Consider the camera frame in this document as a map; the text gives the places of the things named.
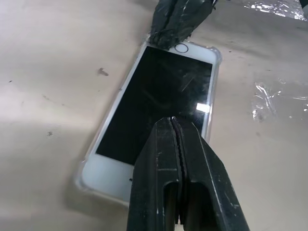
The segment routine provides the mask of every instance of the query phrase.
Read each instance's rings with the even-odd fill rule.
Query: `smartphone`
[[[221,56],[183,42],[160,50],[145,42],[81,166],[83,189],[129,204],[134,163],[156,121],[179,116],[209,139]]]

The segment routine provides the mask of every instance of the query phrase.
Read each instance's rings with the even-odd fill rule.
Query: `phone screen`
[[[201,133],[212,64],[147,47],[96,151],[134,165],[163,117],[183,117]]]

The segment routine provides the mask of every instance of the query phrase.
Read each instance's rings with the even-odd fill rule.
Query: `table surface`
[[[79,192],[72,179],[155,5],[0,0],[2,231],[125,230],[126,208]],[[292,107],[300,117],[288,116],[289,104],[285,115],[262,122],[251,115],[257,79],[307,77],[308,24],[220,1],[191,40],[222,53],[210,144],[251,230],[308,230],[301,102]],[[108,75],[98,74],[100,68]]]

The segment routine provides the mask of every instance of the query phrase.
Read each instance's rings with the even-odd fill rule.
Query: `black clamp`
[[[249,231],[223,163],[197,128],[159,120],[138,157],[127,231]]]
[[[160,0],[153,14],[150,43],[169,49],[184,41],[212,13],[217,0]]]

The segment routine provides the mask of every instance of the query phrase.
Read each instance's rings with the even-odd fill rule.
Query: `clear plastic sheet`
[[[308,83],[283,79],[255,82],[252,116],[255,121],[288,118],[308,120]]]
[[[274,13],[282,17],[290,17],[298,20],[308,21],[304,17],[302,7],[298,0],[237,0],[246,8],[256,11]]]

